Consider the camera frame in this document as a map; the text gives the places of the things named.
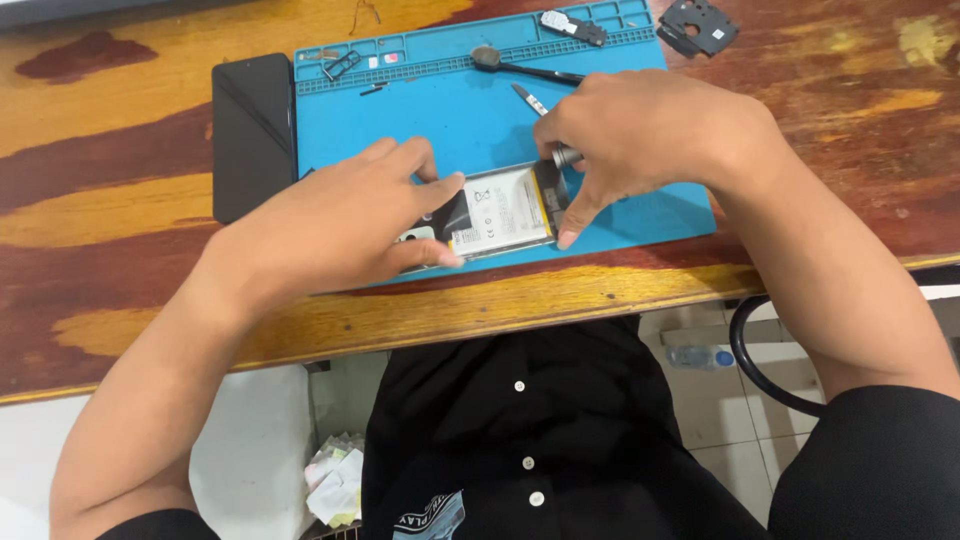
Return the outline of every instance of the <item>white wall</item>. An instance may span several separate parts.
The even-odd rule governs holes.
[[[87,397],[0,407],[0,537],[47,535],[47,498],[63,440]],[[197,506],[224,540],[295,540],[309,524],[304,456],[307,377],[300,366],[224,379],[194,448]]]

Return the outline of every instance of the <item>white battery label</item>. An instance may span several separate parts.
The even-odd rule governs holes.
[[[473,227],[453,233],[450,249],[456,255],[552,236],[533,168],[471,180],[464,191]]]

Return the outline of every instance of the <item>phone battery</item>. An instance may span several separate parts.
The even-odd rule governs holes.
[[[470,175],[464,184],[472,227],[455,231],[467,259],[553,242],[568,205],[563,174],[549,161]]]

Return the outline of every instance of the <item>black cable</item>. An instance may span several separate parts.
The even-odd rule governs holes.
[[[747,317],[754,312],[754,309],[767,302],[770,302],[769,296],[754,296],[744,300],[740,307],[736,309],[736,312],[733,313],[733,319],[730,321],[730,346],[733,349],[733,357],[736,358],[736,363],[743,370],[743,373],[768,396],[792,409],[820,418],[824,409],[827,408],[826,405],[805,400],[780,388],[760,373],[760,370],[756,369],[756,364],[747,354],[747,346],[743,342],[743,330],[747,323]]]

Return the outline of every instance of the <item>phone screen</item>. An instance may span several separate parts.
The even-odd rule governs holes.
[[[281,53],[222,63],[213,82],[213,217],[231,223],[297,179],[292,67]]]

